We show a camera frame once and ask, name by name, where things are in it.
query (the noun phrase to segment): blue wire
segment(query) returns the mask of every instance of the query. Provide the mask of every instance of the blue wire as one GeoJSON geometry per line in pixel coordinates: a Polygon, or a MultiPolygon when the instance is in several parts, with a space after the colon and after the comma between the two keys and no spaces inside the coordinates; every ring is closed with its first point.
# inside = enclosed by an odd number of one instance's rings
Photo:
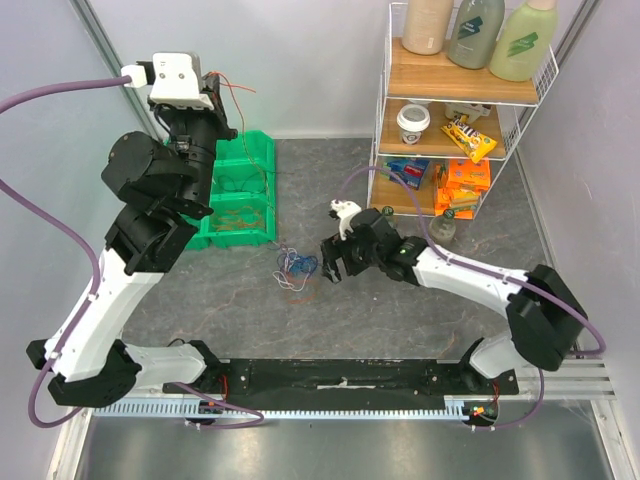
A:
{"type": "MultiPolygon", "coordinates": [[[[283,245],[282,249],[287,250],[287,247],[283,245]]],[[[290,273],[293,276],[301,274],[311,276],[318,268],[318,257],[316,257],[315,255],[296,255],[295,253],[289,253],[285,251],[278,255],[276,261],[278,263],[278,269],[282,273],[290,273]],[[289,272],[284,271],[284,265],[287,258],[289,260],[289,272]]]]}

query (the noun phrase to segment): green bottle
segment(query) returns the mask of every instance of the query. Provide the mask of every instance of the green bottle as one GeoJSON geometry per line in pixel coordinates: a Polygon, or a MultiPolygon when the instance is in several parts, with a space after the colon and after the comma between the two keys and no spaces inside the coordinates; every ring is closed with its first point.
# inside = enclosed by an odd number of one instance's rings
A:
{"type": "Polygon", "coordinates": [[[511,82],[529,80],[549,51],[558,26],[556,0],[527,0],[507,20],[489,70],[511,82]]]}
{"type": "Polygon", "coordinates": [[[489,62],[504,21],[504,0],[464,0],[449,44],[449,60],[477,70],[489,62]]]}

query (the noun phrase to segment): label on bottle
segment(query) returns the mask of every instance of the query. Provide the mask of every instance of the label on bottle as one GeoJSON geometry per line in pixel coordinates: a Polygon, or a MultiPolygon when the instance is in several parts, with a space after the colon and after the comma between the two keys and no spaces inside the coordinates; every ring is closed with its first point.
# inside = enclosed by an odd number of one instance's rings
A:
{"type": "Polygon", "coordinates": [[[514,40],[509,44],[509,51],[507,52],[507,57],[514,57],[516,55],[520,55],[528,50],[531,50],[536,46],[536,40],[538,40],[538,34],[536,32],[530,33],[526,37],[519,38],[518,40],[514,40]]]}
{"type": "Polygon", "coordinates": [[[467,22],[462,22],[462,24],[460,25],[460,30],[458,31],[458,40],[462,40],[463,38],[467,38],[471,35],[475,35],[476,33],[480,33],[480,27],[483,23],[484,22],[480,17],[472,18],[467,22]]]}

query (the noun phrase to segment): black cable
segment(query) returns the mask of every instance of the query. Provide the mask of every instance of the black cable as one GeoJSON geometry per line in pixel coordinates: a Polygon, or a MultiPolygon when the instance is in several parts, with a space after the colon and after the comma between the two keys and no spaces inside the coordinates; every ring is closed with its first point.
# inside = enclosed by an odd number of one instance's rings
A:
{"type": "Polygon", "coordinates": [[[160,104],[155,106],[155,108],[153,109],[153,118],[155,118],[156,122],[158,122],[158,125],[160,125],[162,129],[165,132],[167,132],[169,136],[171,136],[171,131],[169,130],[169,127],[160,119],[160,116],[158,115],[158,112],[160,111],[161,108],[162,108],[162,105],[160,104]]]}
{"type": "Polygon", "coordinates": [[[173,340],[171,340],[171,341],[169,342],[169,345],[167,345],[167,347],[172,346],[172,345],[173,345],[174,343],[176,343],[176,342],[182,342],[182,345],[184,345],[185,343],[187,343],[187,342],[185,342],[185,341],[184,341],[183,339],[181,339],[181,338],[174,338],[173,340]]]}

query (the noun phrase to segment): gray plastic wall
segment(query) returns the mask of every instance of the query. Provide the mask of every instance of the gray plastic wall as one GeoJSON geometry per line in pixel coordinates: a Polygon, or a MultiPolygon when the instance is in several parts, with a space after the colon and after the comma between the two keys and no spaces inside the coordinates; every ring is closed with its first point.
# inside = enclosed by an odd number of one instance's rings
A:
{"type": "MultiPolygon", "coordinates": [[[[23,0],[0,15],[0,98],[48,83],[109,77],[67,2],[23,0]]],[[[0,177],[68,222],[96,251],[120,205],[100,181],[113,142],[139,129],[117,90],[61,94],[0,116],[0,177]]],[[[27,418],[35,370],[25,354],[66,318],[90,268],[69,239],[0,194],[0,477],[45,477],[59,429],[27,418]]],[[[46,390],[39,411],[62,409],[46,390]]]]}
{"type": "Polygon", "coordinates": [[[601,2],[522,144],[555,263],[609,344],[640,448],[640,5],[601,2]]]}

